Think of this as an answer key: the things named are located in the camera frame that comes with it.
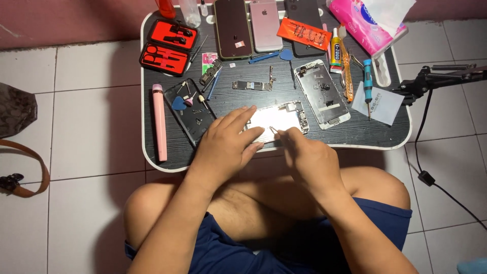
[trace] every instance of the pink wall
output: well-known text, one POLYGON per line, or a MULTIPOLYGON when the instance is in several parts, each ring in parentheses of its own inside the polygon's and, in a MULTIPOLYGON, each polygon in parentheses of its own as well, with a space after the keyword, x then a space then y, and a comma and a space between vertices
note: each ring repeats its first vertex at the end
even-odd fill
MULTIPOLYGON (((487 1, 459 2, 417 0, 406 20, 487 18, 487 1)), ((0 49, 136 39, 156 9, 154 0, 0 0, 0 49)))

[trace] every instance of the red bottle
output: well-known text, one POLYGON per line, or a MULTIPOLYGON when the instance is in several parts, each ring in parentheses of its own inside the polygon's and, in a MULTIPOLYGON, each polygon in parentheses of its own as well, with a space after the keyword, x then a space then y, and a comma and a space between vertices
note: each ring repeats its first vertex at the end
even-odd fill
POLYGON ((176 10, 172 5, 171 0, 155 0, 161 15, 167 19, 173 19, 176 17, 176 10))

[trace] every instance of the hand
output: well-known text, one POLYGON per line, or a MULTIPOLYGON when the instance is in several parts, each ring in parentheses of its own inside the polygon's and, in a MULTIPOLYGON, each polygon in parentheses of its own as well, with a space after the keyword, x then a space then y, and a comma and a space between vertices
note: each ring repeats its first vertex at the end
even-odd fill
POLYGON ((260 142, 247 147, 264 133, 264 128, 255 127, 240 134, 256 110, 256 106, 244 106, 216 119, 203 135, 187 176, 216 191, 240 171, 264 147, 260 142))
POLYGON ((294 181, 303 183, 314 196, 345 189, 334 149, 321 141, 308 140, 296 127, 278 130, 278 134, 294 181))

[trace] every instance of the brown leather belt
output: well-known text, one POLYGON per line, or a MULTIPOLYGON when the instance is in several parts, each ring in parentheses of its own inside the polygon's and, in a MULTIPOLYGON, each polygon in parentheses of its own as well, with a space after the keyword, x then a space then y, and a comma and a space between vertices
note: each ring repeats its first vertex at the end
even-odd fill
POLYGON ((22 198, 29 198, 29 197, 32 197, 32 196, 37 195, 39 193, 43 193, 47 189, 47 187, 49 186, 49 182, 51 181, 51 177, 49 176, 49 170, 47 170, 47 167, 44 164, 44 161, 42 160, 42 158, 39 156, 39 154, 37 154, 35 151, 33 151, 32 149, 30 149, 26 146, 23 146, 21 144, 18 144, 18 143, 12 142, 12 141, 8 141, 8 140, 1 140, 0 139, 0 146, 7 146, 7 147, 15 148, 18 150, 22 150, 25 153, 31 155, 32 157, 34 157, 35 159, 37 159, 39 161, 40 168, 42 170, 42 182, 40 183, 40 187, 36 192, 25 189, 19 184, 10 184, 8 186, 2 186, 2 188, 5 189, 6 191, 8 191, 10 194, 13 194, 13 195, 16 195, 16 196, 19 196, 22 198))

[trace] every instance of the knee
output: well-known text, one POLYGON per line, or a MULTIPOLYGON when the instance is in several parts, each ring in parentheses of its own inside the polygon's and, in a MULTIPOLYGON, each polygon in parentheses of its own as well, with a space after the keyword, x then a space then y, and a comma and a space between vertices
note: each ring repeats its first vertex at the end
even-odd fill
POLYGON ((410 209, 411 201, 406 186, 390 173, 375 167, 360 167, 363 182, 357 188, 357 196, 410 209))
POLYGON ((125 203, 123 212, 127 241, 138 249, 159 215, 169 204, 177 184, 149 183, 139 187, 125 203))

